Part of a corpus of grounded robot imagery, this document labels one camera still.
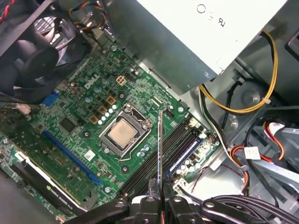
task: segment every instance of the dell logo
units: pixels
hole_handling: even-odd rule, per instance
[[[88,90],[90,87],[99,79],[100,76],[94,75],[88,82],[84,85],[84,87]]]

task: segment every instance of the white sticker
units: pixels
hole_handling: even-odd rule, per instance
[[[245,158],[247,160],[260,160],[261,156],[258,151],[258,147],[245,147],[244,148]]]
[[[275,133],[277,131],[279,131],[280,129],[284,128],[285,125],[282,125],[280,123],[275,123],[275,122],[272,122],[269,124],[269,130],[270,130],[270,133],[274,136]]]
[[[88,160],[91,161],[95,157],[95,153],[92,150],[89,150],[84,157]]]

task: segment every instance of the cooling fan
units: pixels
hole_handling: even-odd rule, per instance
[[[7,0],[0,7],[0,101],[39,103],[89,45],[55,0]]]

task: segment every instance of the cpu socket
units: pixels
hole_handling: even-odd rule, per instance
[[[152,124],[132,105],[126,104],[99,137],[103,147],[122,158],[134,150],[151,129]]]

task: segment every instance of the blue pcie slot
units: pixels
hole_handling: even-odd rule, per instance
[[[103,181],[100,181],[93,172],[84,165],[83,162],[81,162],[67,147],[65,147],[60,141],[58,141],[49,131],[45,130],[42,132],[43,136],[45,136],[48,140],[50,140],[57,148],[59,148],[70,160],[72,160],[74,163],[80,167],[88,176],[89,179],[91,179],[95,184],[101,185],[103,184]]]
[[[181,167],[181,165],[184,164],[184,162],[192,155],[194,150],[201,144],[203,140],[200,138],[197,138],[195,142],[190,145],[190,147],[182,154],[182,156],[175,162],[175,164],[165,172],[165,175],[172,175],[174,174],[178,168]]]

